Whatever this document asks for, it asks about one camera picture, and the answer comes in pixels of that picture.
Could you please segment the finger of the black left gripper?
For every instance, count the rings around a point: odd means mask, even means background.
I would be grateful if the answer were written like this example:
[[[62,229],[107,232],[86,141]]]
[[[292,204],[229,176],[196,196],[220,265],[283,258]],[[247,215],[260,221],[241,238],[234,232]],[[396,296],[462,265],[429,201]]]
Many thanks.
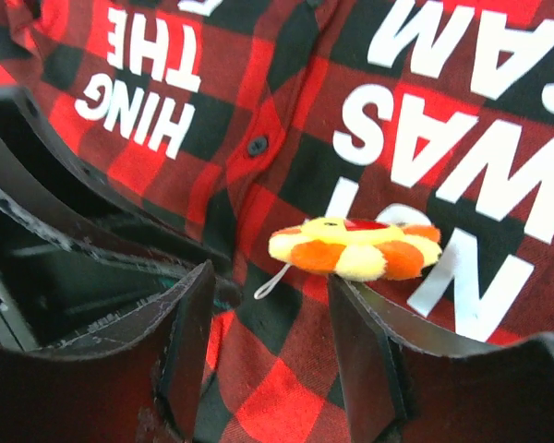
[[[215,311],[236,308],[239,287],[212,267]],[[106,264],[42,239],[0,210],[0,344],[48,346],[76,336],[165,293],[194,268],[169,277]]]
[[[178,277],[227,257],[186,239],[125,200],[55,133],[28,90],[0,88],[0,210],[66,251],[120,268]]]

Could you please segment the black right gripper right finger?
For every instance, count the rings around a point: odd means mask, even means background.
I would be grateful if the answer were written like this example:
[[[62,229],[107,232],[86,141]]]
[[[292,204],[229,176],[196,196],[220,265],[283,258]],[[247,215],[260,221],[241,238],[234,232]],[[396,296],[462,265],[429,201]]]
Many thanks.
[[[328,291],[353,441],[554,442],[554,332],[496,346],[361,284]]]

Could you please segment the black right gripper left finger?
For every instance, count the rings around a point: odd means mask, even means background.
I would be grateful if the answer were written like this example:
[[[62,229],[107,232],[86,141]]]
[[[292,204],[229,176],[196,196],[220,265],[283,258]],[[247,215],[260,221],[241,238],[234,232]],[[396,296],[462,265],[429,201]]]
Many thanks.
[[[0,442],[189,442],[215,275],[165,293],[56,349],[0,346]]]

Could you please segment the yellow plush flower brooch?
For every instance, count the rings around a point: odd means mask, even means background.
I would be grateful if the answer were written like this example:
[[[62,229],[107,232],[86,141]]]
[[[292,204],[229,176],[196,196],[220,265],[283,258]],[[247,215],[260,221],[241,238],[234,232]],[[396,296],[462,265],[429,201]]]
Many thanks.
[[[440,230],[430,224],[320,217],[271,234],[269,256],[284,266],[253,297],[267,296],[290,268],[348,281],[405,281],[437,263]]]

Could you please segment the red black plaid shirt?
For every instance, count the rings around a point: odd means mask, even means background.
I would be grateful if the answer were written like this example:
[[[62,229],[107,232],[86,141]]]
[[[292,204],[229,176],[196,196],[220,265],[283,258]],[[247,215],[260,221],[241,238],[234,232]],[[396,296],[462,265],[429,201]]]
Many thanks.
[[[554,331],[554,1],[0,1],[0,86],[116,190],[226,256],[198,442],[346,442],[324,278],[272,232],[433,224],[374,288],[508,344]]]

